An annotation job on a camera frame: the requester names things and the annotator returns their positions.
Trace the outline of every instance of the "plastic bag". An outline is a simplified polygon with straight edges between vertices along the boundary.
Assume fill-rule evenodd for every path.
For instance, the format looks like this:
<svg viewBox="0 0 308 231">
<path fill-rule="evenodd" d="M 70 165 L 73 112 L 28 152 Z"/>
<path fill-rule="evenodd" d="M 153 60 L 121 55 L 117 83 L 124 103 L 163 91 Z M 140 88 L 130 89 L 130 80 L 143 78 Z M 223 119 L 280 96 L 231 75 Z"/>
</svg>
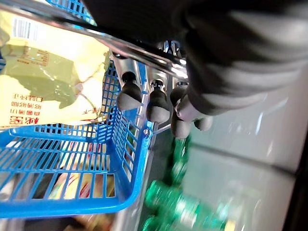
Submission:
<svg viewBox="0 0 308 231">
<path fill-rule="evenodd" d="M 0 11 L 0 129 L 99 122 L 109 49 L 94 38 Z"/>
</svg>

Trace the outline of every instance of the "plastic bottle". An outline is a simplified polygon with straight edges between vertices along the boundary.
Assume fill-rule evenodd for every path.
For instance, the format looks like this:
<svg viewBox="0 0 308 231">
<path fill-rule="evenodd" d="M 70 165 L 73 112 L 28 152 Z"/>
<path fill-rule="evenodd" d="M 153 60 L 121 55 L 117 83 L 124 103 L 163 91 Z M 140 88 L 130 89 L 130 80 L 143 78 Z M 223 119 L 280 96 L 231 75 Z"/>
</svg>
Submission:
<svg viewBox="0 0 308 231">
<path fill-rule="evenodd" d="M 185 176 L 188 162 L 189 143 L 190 137 L 185 139 L 174 139 L 173 167 L 171 170 L 173 185 L 180 185 Z"/>
<path fill-rule="evenodd" d="M 153 216 L 145 221 L 142 231 L 187 231 L 187 229 L 177 224 L 169 224 L 163 219 Z"/>
<path fill-rule="evenodd" d="M 158 181 L 152 182 L 145 203 L 149 208 L 163 211 L 168 223 L 177 222 L 190 230 L 234 230 L 232 221 L 220 220 L 206 204 Z"/>
</svg>

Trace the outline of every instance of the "snack package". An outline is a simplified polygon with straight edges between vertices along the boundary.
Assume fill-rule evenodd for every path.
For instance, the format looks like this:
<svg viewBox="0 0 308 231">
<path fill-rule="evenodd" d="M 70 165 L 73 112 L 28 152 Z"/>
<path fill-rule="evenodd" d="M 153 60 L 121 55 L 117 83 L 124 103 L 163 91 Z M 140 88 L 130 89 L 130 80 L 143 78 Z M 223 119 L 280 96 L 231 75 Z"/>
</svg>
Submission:
<svg viewBox="0 0 308 231">
<path fill-rule="evenodd" d="M 95 215 L 80 215 L 75 216 L 74 219 L 88 231 L 110 231 L 113 221 L 115 219 L 114 214 L 95 214 Z"/>
<path fill-rule="evenodd" d="M 62 173 L 57 182 L 55 183 L 50 195 L 49 199 L 60 199 L 62 195 L 62 191 L 64 192 L 64 199 L 74 199 L 76 196 L 76 192 L 78 189 L 78 183 L 80 181 L 80 173 L 71 173 L 69 175 L 69 179 L 67 182 L 66 189 L 64 189 L 66 179 L 68 177 L 68 173 Z M 103 174 L 96 174 L 94 179 L 94 185 L 92 185 L 92 177 L 91 173 L 84 173 L 80 185 L 80 190 L 78 192 L 78 198 L 88 198 L 90 196 L 91 187 L 94 187 L 93 190 L 93 198 L 100 198 L 103 196 Z M 113 175 L 107 177 L 107 185 L 106 185 L 106 196 L 114 196 L 115 194 L 115 181 Z"/>
<path fill-rule="evenodd" d="M 84 125 L 74 126 L 73 131 L 70 131 L 68 135 L 95 137 L 96 130 L 92 126 Z M 104 166 L 104 159 L 106 157 L 103 153 L 106 153 L 106 145 L 101 143 L 82 143 L 75 141 L 61 141 L 62 152 L 60 154 L 59 168 L 70 169 L 72 165 L 79 166 L 86 162 L 86 165 L 101 168 Z"/>
<path fill-rule="evenodd" d="M 67 173 L 62 173 L 54 185 L 49 199 L 59 199 L 62 194 L 63 187 L 65 185 Z M 74 199 L 80 179 L 80 173 L 71 173 L 67 183 L 66 190 L 64 192 L 64 199 Z M 90 196 L 92 184 L 92 174 L 83 174 L 82 182 L 80 186 L 79 198 L 87 198 Z M 93 191 L 93 197 L 102 197 L 103 195 L 103 175 L 97 174 L 95 177 L 95 186 Z"/>
<path fill-rule="evenodd" d="M 0 47 L 0 129 L 105 120 L 109 49 L 99 41 L 0 11 Z"/>
</svg>

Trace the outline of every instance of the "blue plastic basket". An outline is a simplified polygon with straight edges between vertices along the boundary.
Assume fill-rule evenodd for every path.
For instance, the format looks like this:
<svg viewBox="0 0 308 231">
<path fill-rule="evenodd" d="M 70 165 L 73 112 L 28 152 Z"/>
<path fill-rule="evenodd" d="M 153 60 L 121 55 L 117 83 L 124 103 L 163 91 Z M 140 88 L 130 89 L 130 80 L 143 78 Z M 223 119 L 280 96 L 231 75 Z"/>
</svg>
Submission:
<svg viewBox="0 0 308 231">
<path fill-rule="evenodd" d="M 68 11 L 84 16 L 83 5 L 77 0 L 53 2 L 65 2 Z M 139 109 L 117 109 L 120 86 L 111 61 L 103 87 L 106 121 L 82 126 L 26 126 L 0 133 L 1 218 L 111 213 L 135 201 L 141 191 L 153 128 L 144 113 L 145 68 L 142 64 L 139 68 L 143 82 Z M 76 174 L 79 178 L 74 197 L 65 199 L 70 178 Z M 60 199 L 50 199 L 60 176 L 65 177 Z M 86 198 L 80 196 L 83 178 L 91 181 Z M 12 182 L 12 193 L 1 193 Z M 115 190 L 110 193 L 113 183 Z"/>
</svg>

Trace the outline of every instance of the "metal handle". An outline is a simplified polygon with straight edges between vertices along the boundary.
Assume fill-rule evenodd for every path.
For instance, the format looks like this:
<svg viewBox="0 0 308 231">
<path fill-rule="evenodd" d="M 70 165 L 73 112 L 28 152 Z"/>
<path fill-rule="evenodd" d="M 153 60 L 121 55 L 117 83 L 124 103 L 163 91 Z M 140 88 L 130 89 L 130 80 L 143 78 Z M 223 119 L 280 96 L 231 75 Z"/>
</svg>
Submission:
<svg viewBox="0 0 308 231">
<path fill-rule="evenodd" d="M 32 0 L 0 0 L 0 10 L 11 12 L 40 23 L 96 38 L 112 51 L 163 71 L 178 79 L 187 79 L 186 61 L 136 41 L 127 41 L 107 34 L 71 14 Z"/>
</svg>

